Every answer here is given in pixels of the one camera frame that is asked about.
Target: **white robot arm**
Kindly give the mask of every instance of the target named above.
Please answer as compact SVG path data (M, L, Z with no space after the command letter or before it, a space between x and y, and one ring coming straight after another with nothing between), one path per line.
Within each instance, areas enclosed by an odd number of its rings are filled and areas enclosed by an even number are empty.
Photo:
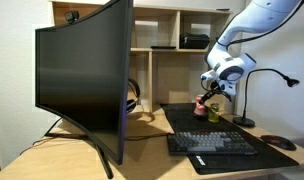
M228 53L233 38L240 32L268 34L283 25L291 12L295 8L297 11L303 3L304 0L252 0L218 38L207 56L212 70L202 74L201 79L215 81L222 92L235 95L235 84L255 67L256 62L246 53L236 58Z

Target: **mouse pad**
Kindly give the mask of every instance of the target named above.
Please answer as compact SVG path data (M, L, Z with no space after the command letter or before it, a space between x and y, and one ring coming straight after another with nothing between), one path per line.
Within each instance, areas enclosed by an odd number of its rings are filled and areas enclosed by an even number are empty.
M195 103L160 104L160 106L165 111L166 118L175 132L201 129L237 131L258 151L258 154L254 156L188 156L195 171L200 175L299 165L295 160L275 150L223 117L220 117L218 123L207 121L207 117L195 117L193 114Z

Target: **wooden desk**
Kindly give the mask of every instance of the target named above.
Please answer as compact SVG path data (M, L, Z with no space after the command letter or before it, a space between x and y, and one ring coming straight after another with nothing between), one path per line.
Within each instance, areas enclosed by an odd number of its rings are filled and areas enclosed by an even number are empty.
M172 132L164 112L146 113L142 107L128 115L127 136ZM79 132L71 124L63 123L55 132ZM247 130L254 136L269 134L254 128ZM281 152L300 163L304 168L304 148ZM169 156L166 138L158 137L142 141L126 141L123 164L111 162L114 179L242 179L279 173L289 169L275 168L212 175L198 175L187 157ZM57 138L43 141L24 152L0 172L0 179L107 179L97 151L82 140Z

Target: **camera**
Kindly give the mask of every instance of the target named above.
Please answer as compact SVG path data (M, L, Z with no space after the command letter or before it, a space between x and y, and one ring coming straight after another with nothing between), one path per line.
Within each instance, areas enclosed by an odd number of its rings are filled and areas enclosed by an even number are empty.
M79 19L78 11L69 11L69 12L65 13L65 20L68 23L73 23L77 19Z

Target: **black box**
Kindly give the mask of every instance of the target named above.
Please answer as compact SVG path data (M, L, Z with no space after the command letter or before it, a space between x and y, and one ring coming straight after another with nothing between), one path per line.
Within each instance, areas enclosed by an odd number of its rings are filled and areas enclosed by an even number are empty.
M205 49L210 42L209 36L206 34L180 34L181 49Z

